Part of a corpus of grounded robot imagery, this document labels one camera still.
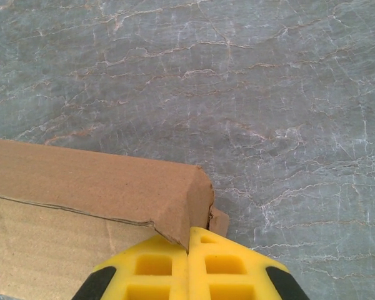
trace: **cardboard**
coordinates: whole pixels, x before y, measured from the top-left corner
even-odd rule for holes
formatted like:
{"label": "cardboard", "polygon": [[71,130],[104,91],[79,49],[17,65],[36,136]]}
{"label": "cardboard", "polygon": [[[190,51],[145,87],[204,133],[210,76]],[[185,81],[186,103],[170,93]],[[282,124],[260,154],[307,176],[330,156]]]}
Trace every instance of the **cardboard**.
{"label": "cardboard", "polygon": [[70,299],[91,269],[155,233],[225,235],[200,167],[0,140],[0,293]]}

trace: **yellow plastic object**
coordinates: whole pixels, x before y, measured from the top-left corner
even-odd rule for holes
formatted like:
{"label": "yellow plastic object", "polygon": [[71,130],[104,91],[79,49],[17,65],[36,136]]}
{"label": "yellow plastic object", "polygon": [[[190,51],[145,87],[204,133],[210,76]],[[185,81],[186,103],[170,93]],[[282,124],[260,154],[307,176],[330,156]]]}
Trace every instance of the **yellow plastic object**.
{"label": "yellow plastic object", "polygon": [[188,300],[188,255],[154,236],[96,266],[73,299]]}
{"label": "yellow plastic object", "polygon": [[284,265],[203,228],[191,228],[187,259],[192,300],[282,299],[266,268]]}
{"label": "yellow plastic object", "polygon": [[309,300],[281,263],[192,227],[189,255],[154,236],[98,265],[72,300]]}

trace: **marble floor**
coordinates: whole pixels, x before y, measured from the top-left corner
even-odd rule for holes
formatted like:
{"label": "marble floor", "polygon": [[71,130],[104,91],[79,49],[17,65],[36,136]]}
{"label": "marble floor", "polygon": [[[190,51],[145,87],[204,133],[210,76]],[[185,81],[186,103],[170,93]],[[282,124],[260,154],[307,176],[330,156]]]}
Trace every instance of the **marble floor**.
{"label": "marble floor", "polygon": [[0,0],[0,138],[200,164],[229,238],[375,299],[375,0]]}

